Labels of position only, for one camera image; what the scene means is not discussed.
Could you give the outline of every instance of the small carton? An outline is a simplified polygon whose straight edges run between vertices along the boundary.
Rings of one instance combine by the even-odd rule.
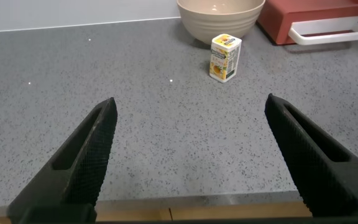
[[[212,78],[225,83],[236,75],[241,42],[241,39],[228,34],[221,34],[212,39],[209,65],[209,75]]]

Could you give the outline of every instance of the white drawer handle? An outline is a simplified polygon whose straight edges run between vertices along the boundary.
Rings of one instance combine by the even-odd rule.
[[[346,34],[319,35],[314,37],[303,36],[306,34],[323,34],[345,30],[352,30],[353,32]],[[293,22],[288,35],[299,45],[327,44],[358,40],[358,16]]]

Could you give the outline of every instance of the beige bowl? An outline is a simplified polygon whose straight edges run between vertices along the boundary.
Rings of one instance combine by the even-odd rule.
[[[187,31],[206,44],[219,34],[246,35],[265,4],[265,0],[177,1]]]

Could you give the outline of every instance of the speckled countertop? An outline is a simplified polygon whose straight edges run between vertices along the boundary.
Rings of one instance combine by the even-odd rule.
[[[209,56],[179,19],[0,33],[0,206],[109,97],[119,116],[100,201],[299,200],[269,93],[358,156],[358,42],[275,47],[255,27],[226,84]]]

